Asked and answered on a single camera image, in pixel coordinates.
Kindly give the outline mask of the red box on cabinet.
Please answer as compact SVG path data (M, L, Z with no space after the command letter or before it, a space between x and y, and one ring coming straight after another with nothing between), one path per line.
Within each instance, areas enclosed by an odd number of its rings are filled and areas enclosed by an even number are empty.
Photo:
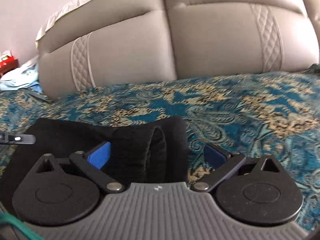
M12 55L11 51L6 50L1 55L0 75L1 77L7 72L16 69L19 66L18 59Z

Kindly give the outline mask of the light blue clothes pile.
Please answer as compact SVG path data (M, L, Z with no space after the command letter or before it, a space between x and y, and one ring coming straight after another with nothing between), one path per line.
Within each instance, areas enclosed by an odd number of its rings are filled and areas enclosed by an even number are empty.
M39 57L33 57L20 67L11 70L1 77L1 92L30 88L42 93L39 83Z

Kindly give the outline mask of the teal paisley sofa cover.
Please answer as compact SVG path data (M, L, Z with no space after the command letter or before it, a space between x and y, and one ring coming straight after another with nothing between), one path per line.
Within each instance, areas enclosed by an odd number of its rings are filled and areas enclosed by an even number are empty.
M187 123L189 183L212 171L207 142L249 157L272 154L303 193L297 223L319 226L319 72L114 85L58 100L29 89L1 93L1 130L9 132L24 132L38 118L119 127L173 115Z

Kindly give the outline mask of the black pants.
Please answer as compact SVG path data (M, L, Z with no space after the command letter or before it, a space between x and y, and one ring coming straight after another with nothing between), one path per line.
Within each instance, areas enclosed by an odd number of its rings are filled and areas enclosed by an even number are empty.
M68 158L103 142L111 144L111 156L101 171L123 185L187 181L190 150L179 116L123 127L40 118L26 133L35 136L35 144L18 146L1 176L1 202L10 213L15 190L42 155Z

